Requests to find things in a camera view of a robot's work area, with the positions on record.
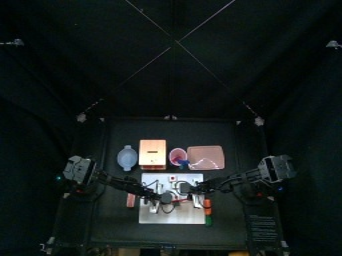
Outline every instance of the small object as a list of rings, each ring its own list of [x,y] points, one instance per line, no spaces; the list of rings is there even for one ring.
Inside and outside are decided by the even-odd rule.
[[[206,215],[206,226],[210,227],[212,225],[211,215]]]
[[[166,140],[140,140],[139,165],[142,170],[166,170]]]
[[[168,181],[175,182],[176,181],[176,176],[175,175],[168,176]]]
[[[172,165],[182,166],[182,162],[187,160],[187,152],[183,148],[174,148],[168,154],[168,160]]]
[[[127,208],[133,208],[133,203],[135,203],[135,195],[128,193],[127,195]]]
[[[190,161],[188,160],[176,160],[176,162],[180,164],[179,169],[183,170],[184,166],[188,166]]]
[[[137,154],[131,145],[125,145],[117,154],[117,163],[125,172],[131,171],[132,166],[136,164]]]

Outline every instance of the table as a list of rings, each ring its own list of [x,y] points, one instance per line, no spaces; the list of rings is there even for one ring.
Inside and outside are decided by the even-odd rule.
[[[80,128],[72,155],[91,156],[111,175],[129,174],[142,180],[139,166],[124,172],[116,155],[124,145],[139,151],[140,139],[166,139],[167,152],[172,148],[220,145],[224,169],[196,171],[204,179],[224,177],[258,166],[267,156],[262,127],[251,121],[191,120],[176,121],[142,118],[108,118]],[[183,173],[168,163],[168,173]],[[139,224],[139,207],[127,209],[127,193],[103,185],[92,200],[76,202],[61,199],[53,230],[56,247],[137,247],[178,249],[240,250],[246,244],[243,206],[232,194],[215,193],[212,200],[212,226]]]

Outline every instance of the white surface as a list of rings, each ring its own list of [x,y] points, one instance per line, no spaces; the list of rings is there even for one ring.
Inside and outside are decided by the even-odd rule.
[[[171,187],[170,176],[176,176],[178,181],[187,181],[194,184],[194,180],[203,181],[203,174],[200,173],[143,173],[142,183],[148,185],[155,180],[159,184],[163,184],[162,192],[167,190],[172,191],[175,194],[176,190]],[[150,188],[156,189],[156,183],[154,183]],[[164,205],[164,211],[172,209],[172,205]],[[203,208],[194,208],[192,201],[180,202],[180,206],[176,206],[170,214],[166,214],[159,208],[158,213],[150,213],[150,203],[144,204],[140,200],[139,209],[139,223],[140,224],[204,224],[204,210]]]

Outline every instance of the cup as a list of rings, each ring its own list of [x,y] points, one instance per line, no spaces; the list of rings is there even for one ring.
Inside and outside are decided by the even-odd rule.
[[[180,166],[178,160],[187,160],[187,152],[183,148],[174,148],[168,154],[168,160],[172,165]]]

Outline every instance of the black wall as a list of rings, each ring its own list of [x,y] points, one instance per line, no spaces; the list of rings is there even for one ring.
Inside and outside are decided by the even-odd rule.
[[[342,51],[327,52],[268,118],[272,154],[294,158],[298,177],[280,203],[294,255],[339,255],[342,230]]]

